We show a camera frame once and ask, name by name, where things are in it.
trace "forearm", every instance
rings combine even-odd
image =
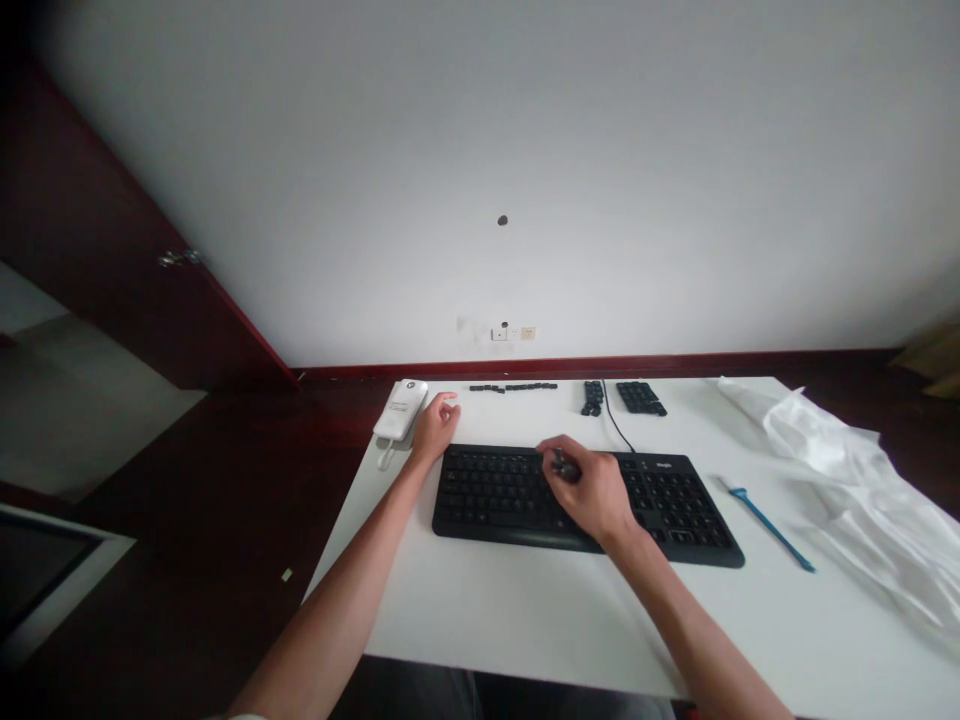
[[[634,525],[602,544],[650,614],[707,717],[793,717],[697,602],[645,530]]]
[[[367,645],[400,539],[432,464],[411,455],[274,643],[230,715],[249,712],[286,720],[330,714]]]

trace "dark red baseboard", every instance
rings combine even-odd
[[[299,368],[310,380],[391,378],[495,379],[515,377],[714,377],[774,374],[796,368],[875,368],[888,363],[897,348],[798,350],[786,352],[708,353],[703,355],[625,355],[620,357],[489,360],[399,365],[343,365]]]

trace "wooden door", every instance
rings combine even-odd
[[[18,75],[0,119],[0,259],[177,387],[298,387],[39,65]]]

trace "keyboard cable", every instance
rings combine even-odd
[[[630,452],[632,453],[637,452],[636,450],[633,449],[633,445],[630,444],[630,441],[627,440],[626,437],[624,437],[622,432],[620,432],[620,426],[617,425],[617,421],[614,420],[613,410],[610,409],[610,393],[607,392],[607,381],[604,380],[603,378],[600,378],[600,382],[603,383],[603,394],[606,395],[606,398],[607,398],[607,402],[605,403],[607,406],[607,415],[609,415],[610,419],[613,420],[613,426],[617,429],[617,432],[620,433],[620,437],[623,438],[623,441],[627,444],[627,447],[630,448]]]

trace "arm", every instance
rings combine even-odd
[[[577,484],[553,472],[550,449],[555,447],[580,466]],[[565,435],[544,440],[537,450],[546,453],[543,473],[557,501],[626,578],[703,713],[716,720],[792,718],[634,519],[617,461]]]
[[[393,485],[234,700],[227,717],[325,718],[367,645],[407,519],[427,472],[453,438],[460,406],[439,393],[417,421]]]

